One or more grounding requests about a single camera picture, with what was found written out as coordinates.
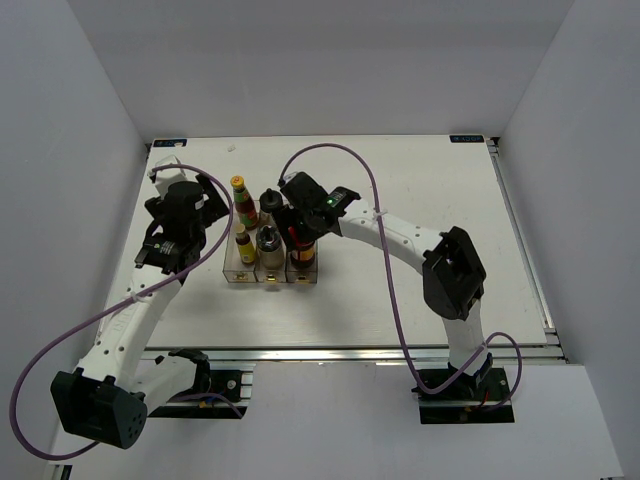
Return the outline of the small yellow label bottle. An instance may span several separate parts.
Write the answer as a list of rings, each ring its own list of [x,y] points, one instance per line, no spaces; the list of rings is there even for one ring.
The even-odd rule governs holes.
[[[256,250],[244,224],[234,226],[235,243],[240,260],[245,265],[252,265],[256,260]]]

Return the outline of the red chili sauce bottle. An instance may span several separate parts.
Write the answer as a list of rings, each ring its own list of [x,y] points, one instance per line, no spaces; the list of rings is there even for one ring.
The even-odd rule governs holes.
[[[240,175],[233,176],[230,185],[233,190],[234,207],[239,223],[244,225],[246,229],[253,230],[258,226],[259,216],[244,178]]]

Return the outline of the black grinder white bottle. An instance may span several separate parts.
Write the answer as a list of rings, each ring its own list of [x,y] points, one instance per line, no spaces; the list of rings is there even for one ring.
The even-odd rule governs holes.
[[[279,269],[284,265],[283,243],[276,227],[264,225],[259,228],[256,234],[256,249],[265,269]]]

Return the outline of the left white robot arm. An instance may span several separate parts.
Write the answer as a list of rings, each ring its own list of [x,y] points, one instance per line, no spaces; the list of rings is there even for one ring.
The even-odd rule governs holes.
[[[105,329],[73,372],[59,372],[50,391],[63,429],[121,449],[139,438],[147,417],[175,396],[199,399],[211,387],[206,354],[181,348],[137,368],[169,303],[202,257],[206,230],[228,216],[229,205],[202,173],[188,180],[180,170],[156,171],[158,191],[145,207],[152,222],[134,259],[126,306],[110,315]]]

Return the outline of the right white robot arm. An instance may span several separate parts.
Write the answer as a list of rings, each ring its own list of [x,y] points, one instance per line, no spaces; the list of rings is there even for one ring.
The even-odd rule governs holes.
[[[465,230],[429,230],[378,212],[357,192],[345,187],[327,192],[304,172],[284,176],[278,187],[288,204],[273,218],[288,249],[333,234],[409,265],[422,276],[426,305],[443,321],[453,390],[472,399],[486,389],[492,366],[480,320],[486,271]]]

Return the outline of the red lid brown jar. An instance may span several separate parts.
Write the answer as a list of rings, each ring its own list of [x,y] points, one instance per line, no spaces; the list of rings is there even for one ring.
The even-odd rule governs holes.
[[[298,269],[310,268],[316,258],[316,243],[303,243],[297,245],[289,252],[289,259],[291,263]]]

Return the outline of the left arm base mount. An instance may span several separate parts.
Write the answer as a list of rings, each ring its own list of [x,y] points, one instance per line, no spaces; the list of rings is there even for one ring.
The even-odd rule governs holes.
[[[253,371],[249,367],[211,363],[196,349],[176,349],[158,355],[157,366],[168,361],[187,362],[189,384],[149,411],[150,418],[169,419],[241,419],[251,398]]]

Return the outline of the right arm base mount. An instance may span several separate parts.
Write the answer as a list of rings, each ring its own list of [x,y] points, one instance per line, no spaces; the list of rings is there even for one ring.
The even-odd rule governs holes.
[[[509,383],[503,368],[491,368],[479,387],[472,389],[460,379],[444,391],[429,395],[418,386],[416,396],[422,425],[512,424],[515,415]]]

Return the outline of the black lid spice jar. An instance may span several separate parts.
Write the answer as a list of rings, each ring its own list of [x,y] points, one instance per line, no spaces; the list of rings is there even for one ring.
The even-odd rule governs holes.
[[[259,197],[260,218],[264,223],[273,220],[273,212],[284,205],[283,197],[277,190],[267,188]]]

